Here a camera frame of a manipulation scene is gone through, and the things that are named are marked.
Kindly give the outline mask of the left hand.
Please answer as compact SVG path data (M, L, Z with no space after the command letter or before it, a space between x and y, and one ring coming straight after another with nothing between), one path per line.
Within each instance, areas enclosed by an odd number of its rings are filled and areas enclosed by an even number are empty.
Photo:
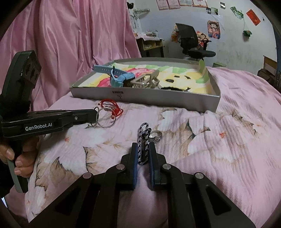
M35 160L38 155L39 148L39 136L33 137L25 142L22 148L22 153L16 159L13 149L6 144L1 144L1 161L4 164L8 163L8 160L15 160L14 173L17 176L29 178L34 169Z

